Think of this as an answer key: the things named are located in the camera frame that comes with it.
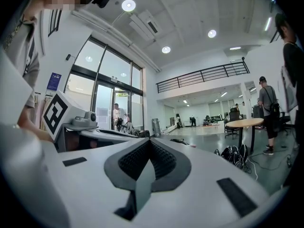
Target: person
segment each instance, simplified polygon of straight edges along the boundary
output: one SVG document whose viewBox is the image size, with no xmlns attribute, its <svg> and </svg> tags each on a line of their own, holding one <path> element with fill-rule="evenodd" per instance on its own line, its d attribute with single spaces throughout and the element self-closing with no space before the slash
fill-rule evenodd
<svg viewBox="0 0 304 228">
<path fill-rule="evenodd" d="M 284 41 L 283 47 L 283 57 L 285 62 L 285 67 L 288 72 L 289 79 L 293 87 L 296 87 L 296 99 L 298 103 L 298 110 L 295 115 L 295 135 L 296 141 L 300 144 L 301 139 L 301 125 L 303 122 L 300 120 L 301 107 L 303 105 L 301 98 L 301 88 L 303 88 L 302 68 L 304 64 L 304 52 L 296 45 L 296 35 L 293 29 L 290 27 L 287 17 L 284 14 L 278 13 L 275 16 L 275 26 Z"/>
<path fill-rule="evenodd" d="M 191 127 L 193 125 L 196 127 L 196 119 L 195 119 L 194 115 L 191 116 Z"/>
<path fill-rule="evenodd" d="M 85 5 L 91 0 L 30 0 L 20 18 L 17 18 L 16 27 L 4 40 L 3 49 L 22 74 L 25 81 L 33 88 L 32 94 L 20 114 L 18 125 L 20 128 L 30 130 L 39 139 L 52 142 L 48 132 L 36 127 L 29 119 L 28 110 L 34 108 L 34 87 L 39 74 L 39 59 L 35 48 L 34 30 L 37 24 L 36 15 L 44 9 L 62 9 L 68 5 Z"/>
<path fill-rule="evenodd" d="M 264 126 L 267 128 L 268 135 L 268 145 L 266 145 L 267 150 L 263 151 L 263 153 L 273 155 L 277 132 L 274 131 L 274 120 L 270 115 L 270 105 L 276 102 L 276 93 L 273 87 L 267 84 L 266 78 L 264 76 L 260 77 L 259 83 L 262 88 L 259 92 L 258 104 L 263 106 Z"/>
<path fill-rule="evenodd" d="M 113 118 L 114 118 L 114 129 L 115 131 L 119 131 L 116 124 L 119 118 L 122 119 L 122 125 L 125 124 L 124 122 L 124 116 L 126 116 L 127 121 L 130 121 L 129 116 L 127 115 L 127 113 L 124 111 L 124 109 L 119 108 L 118 103 L 114 104 L 114 110 L 113 110 Z"/>
</svg>

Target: fluorescent light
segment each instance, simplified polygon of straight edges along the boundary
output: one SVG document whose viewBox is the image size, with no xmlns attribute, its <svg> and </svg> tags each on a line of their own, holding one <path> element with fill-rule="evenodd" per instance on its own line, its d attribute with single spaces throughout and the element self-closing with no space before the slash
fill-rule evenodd
<svg viewBox="0 0 304 228">
<path fill-rule="evenodd" d="M 241 49 L 241 47 L 232 47 L 232 48 L 230 48 L 230 50 L 239 50 L 239 49 Z"/>
<path fill-rule="evenodd" d="M 213 30 L 213 29 L 208 32 L 208 36 L 210 38 L 214 38 L 216 35 L 217 35 L 217 32 L 215 30 Z"/>
<path fill-rule="evenodd" d="M 271 19 L 272 19 L 271 17 L 268 18 L 268 21 L 267 21 L 267 24 L 266 24 L 266 27 L 265 27 L 265 31 L 268 30 L 270 22 L 271 22 Z"/>
<path fill-rule="evenodd" d="M 93 59 L 91 57 L 85 57 L 85 60 L 89 63 L 93 61 Z"/>
<path fill-rule="evenodd" d="M 133 0 L 125 0 L 122 3 L 122 8 L 126 12 L 131 12 L 136 7 L 136 4 Z"/>
<path fill-rule="evenodd" d="M 163 47 L 162 50 L 161 50 L 163 53 L 167 54 L 171 51 L 171 48 L 170 47 Z"/>
</svg>

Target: man in black shirt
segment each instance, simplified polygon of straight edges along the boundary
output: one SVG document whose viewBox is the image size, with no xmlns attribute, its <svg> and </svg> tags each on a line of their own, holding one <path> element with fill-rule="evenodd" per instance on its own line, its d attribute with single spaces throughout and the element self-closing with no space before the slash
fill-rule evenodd
<svg viewBox="0 0 304 228">
<path fill-rule="evenodd" d="M 302 67 L 304 64 L 304 52 L 295 44 L 296 35 L 293 29 L 290 27 L 287 17 L 283 14 L 277 14 L 275 16 L 275 26 L 279 32 L 281 38 L 284 41 L 283 56 L 285 61 L 285 67 L 288 71 L 290 81 L 293 87 L 296 87 L 296 99 L 298 102 L 299 110 L 296 112 L 295 116 L 295 131 L 296 131 L 296 140 L 300 144 L 300 117 L 303 107 L 300 89 L 302 88 L 303 80 L 302 77 Z"/>
</svg>

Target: black backpack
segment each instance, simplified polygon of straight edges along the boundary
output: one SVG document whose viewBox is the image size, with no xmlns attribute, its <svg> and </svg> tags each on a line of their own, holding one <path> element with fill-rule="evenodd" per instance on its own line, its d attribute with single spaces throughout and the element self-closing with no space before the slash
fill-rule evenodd
<svg viewBox="0 0 304 228">
<path fill-rule="evenodd" d="M 266 108 L 264 108 L 264 109 L 270 113 L 270 115 L 273 119 L 278 119 L 278 118 L 280 118 L 280 105 L 279 105 L 278 102 L 276 102 L 275 93 L 274 93 L 273 88 L 272 87 L 270 87 L 270 88 L 272 90 L 272 94 L 274 96 L 274 99 L 273 99 L 273 102 L 272 102 L 272 100 L 270 99 L 269 93 L 267 92 L 266 88 L 264 88 L 267 95 L 268 95 L 268 98 L 271 102 L 269 110 L 267 110 Z"/>
</svg>

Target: ceiling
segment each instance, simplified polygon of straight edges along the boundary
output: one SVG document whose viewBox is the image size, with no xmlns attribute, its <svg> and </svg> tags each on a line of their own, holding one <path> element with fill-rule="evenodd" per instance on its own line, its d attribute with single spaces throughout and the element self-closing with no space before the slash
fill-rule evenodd
<svg viewBox="0 0 304 228">
<path fill-rule="evenodd" d="M 248 51 L 269 43 L 275 33 L 274 23 L 265 31 L 267 19 L 278 11 L 275 8 L 270 13 L 271 0 L 134 0 L 136 8 L 132 12 L 122 10 L 123 1 L 110 0 L 103 9 L 91 4 L 86 10 L 129 38 L 158 67 L 211 49 L 241 46 Z M 150 41 L 129 25 L 132 14 L 145 10 L 162 29 Z M 211 29 L 217 32 L 214 38 L 208 37 Z M 171 47 L 171 52 L 162 53 L 164 46 Z"/>
<path fill-rule="evenodd" d="M 245 83 L 246 89 L 250 90 L 255 87 L 254 82 L 246 82 Z M 200 105 L 200 104 L 208 104 L 214 103 L 215 100 L 218 99 L 220 101 L 226 101 L 231 99 L 237 99 L 240 95 L 242 95 L 240 85 L 229 85 L 225 87 L 200 91 L 188 95 L 182 95 L 177 97 L 172 97 L 169 99 L 165 99 L 163 102 L 164 104 L 174 105 L 176 107 L 186 107 L 187 105 Z"/>
</svg>

